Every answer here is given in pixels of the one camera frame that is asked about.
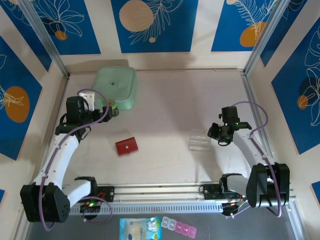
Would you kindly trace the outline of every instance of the gray floor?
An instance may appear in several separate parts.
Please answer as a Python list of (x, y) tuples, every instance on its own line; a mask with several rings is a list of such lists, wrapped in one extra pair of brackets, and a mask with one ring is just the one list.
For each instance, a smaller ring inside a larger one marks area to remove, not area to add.
[[(197, 228), (196, 240), (292, 240), (293, 230), (287, 213), (276, 218), (264, 208), (249, 208), (236, 216), (225, 219), (220, 213), (166, 214), (169, 218)], [(80, 216), (70, 216), (65, 223), (57, 224), (51, 232), (45, 232), (40, 223), (33, 223), (27, 240), (118, 240), (120, 218), (151, 218), (153, 215), (114, 215), (109, 223), (95, 225), (84, 223)], [(162, 229), (163, 240), (188, 240), (186, 236)]]

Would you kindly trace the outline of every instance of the white floor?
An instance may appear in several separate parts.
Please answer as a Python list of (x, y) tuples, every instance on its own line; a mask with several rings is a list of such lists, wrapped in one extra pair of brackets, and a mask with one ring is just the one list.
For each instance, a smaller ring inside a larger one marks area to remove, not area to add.
[[(135, 104), (107, 123), (96, 124), (73, 154), (64, 184), (93, 176), (98, 184), (216, 182), (222, 173), (249, 173), (240, 150), (211, 142), (211, 151), (188, 148), (191, 129), (207, 131), (221, 108), (247, 96), (238, 71), (138, 71)], [(90, 88), (95, 74), (71, 75), (67, 97)], [(65, 104), (60, 116), (66, 112)], [(250, 106), (239, 105), (242, 121), (255, 126)], [(135, 137), (139, 150), (119, 157), (115, 143)]]

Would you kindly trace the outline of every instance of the mint green box lid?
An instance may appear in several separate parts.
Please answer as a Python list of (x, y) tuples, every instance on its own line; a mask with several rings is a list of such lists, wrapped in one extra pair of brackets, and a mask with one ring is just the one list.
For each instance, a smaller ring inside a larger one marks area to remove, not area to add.
[[(128, 66), (105, 66), (99, 69), (92, 89), (100, 91), (107, 99), (115, 100), (120, 110), (131, 109), (137, 93), (136, 70)], [(95, 107), (106, 106), (103, 98), (95, 97)]]

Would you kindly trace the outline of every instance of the blue plastic bag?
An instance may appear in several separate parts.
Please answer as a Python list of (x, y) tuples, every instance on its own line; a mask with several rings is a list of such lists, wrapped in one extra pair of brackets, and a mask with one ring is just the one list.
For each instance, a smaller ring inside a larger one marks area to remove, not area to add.
[(161, 217), (121, 218), (119, 240), (162, 240)]

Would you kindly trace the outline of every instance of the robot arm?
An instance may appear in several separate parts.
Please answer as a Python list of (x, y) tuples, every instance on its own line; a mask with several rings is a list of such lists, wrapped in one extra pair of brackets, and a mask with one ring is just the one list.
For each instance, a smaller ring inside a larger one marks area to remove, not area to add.
[[(81, 140), (86, 137), (84, 128), (76, 130), (69, 135), (63, 144), (59, 143), (68, 133), (78, 127), (98, 121), (106, 112), (107, 107), (103, 107), (103, 112), (94, 110), (94, 102), (88, 103), (86, 95), (69, 97), (66, 101), (67, 112), (60, 119), (59, 126), (55, 129), (54, 146), (47, 160), (45, 161), (39, 175), (30, 185), (24, 185), (20, 191), (20, 196), (26, 217), (29, 222), (40, 222), (40, 210), (38, 204), (40, 185), (43, 178), (42, 211), (46, 222), (63, 223), (69, 216), (70, 208), (85, 196), (95, 196), (97, 194), (97, 182), (94, 177), (78, 177), (73, 184), (62, 188), (63, 179), (70, 162), (70, 159), (79, 146)], [(101, 122), (108, 122), (112, 118), (110, 109)], [(56, 149), (54, 159), (49, 172), (45, 174), (46, 168)]]
[(271, 171), (268, 165), (262, 164), (265, 162), (264, 158), (268, 158), (278, 183), (281, 205), (287, 205), (290, 190), (288, 166), (276, 163), (263, 151), (254, 135), (250, 135), (251, 126), (247, 122), (240, 121), (235, 106), (222, 108), (219, 118), (222, 118), (223, 125), (213, 123), (208, 136), (217, 140), (220, 146), (228, 146), (233, 142), (241, 150), (251, 169), (249, 178), (238, 173), (223, 174), (220, 179), (220, 192), (232, 191), (246, 196), (248, 203), (253, 208), (277, 206), (277, 195)]

